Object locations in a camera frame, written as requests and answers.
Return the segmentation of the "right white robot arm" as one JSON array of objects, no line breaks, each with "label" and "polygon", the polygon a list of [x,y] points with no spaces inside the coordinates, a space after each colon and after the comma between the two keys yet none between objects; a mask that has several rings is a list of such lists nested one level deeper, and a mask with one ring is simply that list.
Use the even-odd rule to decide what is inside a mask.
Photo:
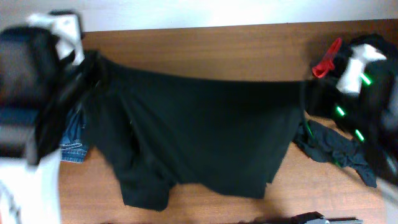
[{"label": "right white robot arm", "polygon": [[359,143],[375,176],[397,190],[397,59],[343,75],[333,119]]}]

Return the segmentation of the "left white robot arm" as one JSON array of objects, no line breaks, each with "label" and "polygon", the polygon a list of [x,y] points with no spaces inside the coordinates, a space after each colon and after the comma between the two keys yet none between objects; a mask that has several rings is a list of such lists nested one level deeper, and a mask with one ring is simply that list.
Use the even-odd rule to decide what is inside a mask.
[{"label": "left white robot arm", "polygon": [[2,223],[60,223],[60,144],[88,68],[80,30],[1,32]]}]

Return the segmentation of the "black t-shirt with logo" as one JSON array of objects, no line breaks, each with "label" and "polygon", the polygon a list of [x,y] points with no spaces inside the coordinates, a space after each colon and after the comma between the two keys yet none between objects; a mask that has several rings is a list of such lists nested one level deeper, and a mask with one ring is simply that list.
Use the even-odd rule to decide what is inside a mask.
[{"label": "black t-shirt with logo", "polygon": [[97,85],[81,104],[82,137],[112,167],[125,205],[158,212],[178,184],[264,198],[317,84],[181,77],[86,57]]}]

